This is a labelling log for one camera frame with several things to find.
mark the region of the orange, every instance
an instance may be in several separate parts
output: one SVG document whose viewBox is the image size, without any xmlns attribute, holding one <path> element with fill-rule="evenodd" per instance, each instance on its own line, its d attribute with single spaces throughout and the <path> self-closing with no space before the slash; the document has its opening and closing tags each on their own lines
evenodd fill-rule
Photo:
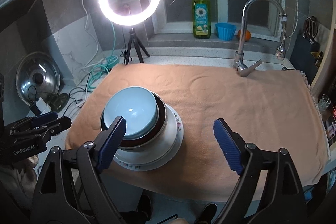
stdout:
<svg viewBox="0 0 336 224">
<path fill-rule="evenodd" d="M 237 33 L 238 39 L 240 38 L 240 32 L 241 32 L 241 30 L 239 30 L 238 33 Z M 245 41 L 249 41 L 250 39 L 251 39 L 251 33 L 248 30 L 246 30 Z"/>
</svg>

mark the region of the white plate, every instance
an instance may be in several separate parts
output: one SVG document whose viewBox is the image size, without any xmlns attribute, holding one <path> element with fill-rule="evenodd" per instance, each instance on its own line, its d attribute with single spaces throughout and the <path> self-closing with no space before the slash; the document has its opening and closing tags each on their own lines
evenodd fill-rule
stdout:
<svg viewBox="0 0 336 224">
<path fill-rule="evenodd" d="M 141 151 L 133 152 L 131 150 L 118 149 L 115 156 L 129 165 L 145 165 L 165 155 L 173 146 L 176 136 L 177 122 L 172 110 L 167 108 L 167 125 L 164 132 L 154 141 L 144 146 Z"/>
<path fill-rule="evenodd" d="M 167 105 L 167 107 L 174 113 L 174 116 L 175 116 L 175 119 L 176 119 L 176 122 L 177 122 L 177 126 L 178 126 L 176 141 L 175 141 L 174 145 L 172 146 L 172 148 L 170 149 L 170 151 L 168 153 L 166 153 L 164 156 L 162 156 L 161 158 L 155 160 L 154 162 L 146 164 L 146 165 L 130 165 L 130 164 L 122 162 L 117 157 L 114 157 L 114 161 L 117 164 L 119 164 L 120 166 L 122 166 L 124 168 L 127 168 L 129 170 L 149 171 L 149 170 L 159 168 L 162 165 L 165 165 L 167 162 L 169 162 L 176 155 L 176 153 L 180 149 L 182 141 L 183 141 L 183 135 L 184 135 L 183 124 L 182 124 L 182 120 L 181 120 L 181 117 L 179 116 L 179 114 L 171 106 Z"/>
</svg>

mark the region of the kitchen faucet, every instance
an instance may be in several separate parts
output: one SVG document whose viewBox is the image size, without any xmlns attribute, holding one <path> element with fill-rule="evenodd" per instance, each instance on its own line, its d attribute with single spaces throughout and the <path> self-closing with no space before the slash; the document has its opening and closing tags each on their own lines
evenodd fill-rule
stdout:
<svg viewBox="0 0 336 224">
<path fill-rule="evenodd" d="M 246 77 L 249 75 L 256 67 L 262 64 L 262 60 L 258 60 L 255 62 L 251 67 L 247 67 L 243 63 L 243 57 L 244 57 L 244 44 L 245 44 L 245 34 L 246 34 L 246 29 L 247 29 L 247 12 L 249 7 L 253 2 L 257 0 L 248 0 L 244 6 L 243 9 L 243 16 L 241 19 L 241 34 L 240 34 L 240 39 L 239 39 L 239 44 L 238 44 L 238 51 L 236 51 L 235 55 L 235 61 L 233 63 L 233 68 L 237 70 L 239 75 L 241 77 Z M 273 3 L 279 10 L 279 17 L 282 25 L 282 34 L 280 37 L 281 44 L 279 47 L 277 47 L 276 52 L 275 52 L 275 57 L 278 60 L 284 60 L 285 55 L 286 55 L 286 49 L 285 49 L 285 39 L 286 39 L 286 22 L 287 22 L 287 14 L 284 12 L 283 8 L 281 7 L 280 3 L 277 0 L 267 0 L 271 3 Z"/>
</svg>

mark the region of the glass cup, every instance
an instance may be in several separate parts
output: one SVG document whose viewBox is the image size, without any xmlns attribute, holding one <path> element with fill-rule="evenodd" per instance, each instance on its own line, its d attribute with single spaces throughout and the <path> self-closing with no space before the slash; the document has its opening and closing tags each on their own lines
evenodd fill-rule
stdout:
<svg viewBox="0 0 336 224">
<path fill-rule="evenodd" d="M 322 98 L 318 103 L 318 107 L 321 114 L 326 111 L 330 103 L 331 103 L 330 98 L 327 95 L 323 94 Z"/>
</svg>

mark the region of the blue gripper pad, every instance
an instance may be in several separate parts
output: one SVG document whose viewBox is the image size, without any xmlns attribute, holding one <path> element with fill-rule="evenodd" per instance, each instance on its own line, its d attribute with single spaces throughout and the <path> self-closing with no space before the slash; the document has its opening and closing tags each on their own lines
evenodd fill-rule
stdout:
<svg viewBox="0 0 336 224">
<path fill-rule="evenodd" d="M 126 133 L 126 120 L 121 117 L 117 125 L 114 126 L 114 130 L 108 136 L 102 148 L 99 150 L 98 162 L 96 169 L 98 172 L 110 167 L 115 153 Z"/>
<path fill-rule="evenodd" d="M 213 123 L 213 134 L 215 135 L 231 170 L 236 171 L 238 175 L 241 175 L 244 171 L 244 167 L 241 164 L 241 153 L 231 135 L 219 120 L 215 120 Z"/>
<path fill-rule="evenodd" d="M 54 111 L 42 114 L 40 116 L 34 117 L 31 122 L 32 128 L 40 127 L 46 123 L 52 122 L 58 119 L 58 114 Z"/>
</svg>

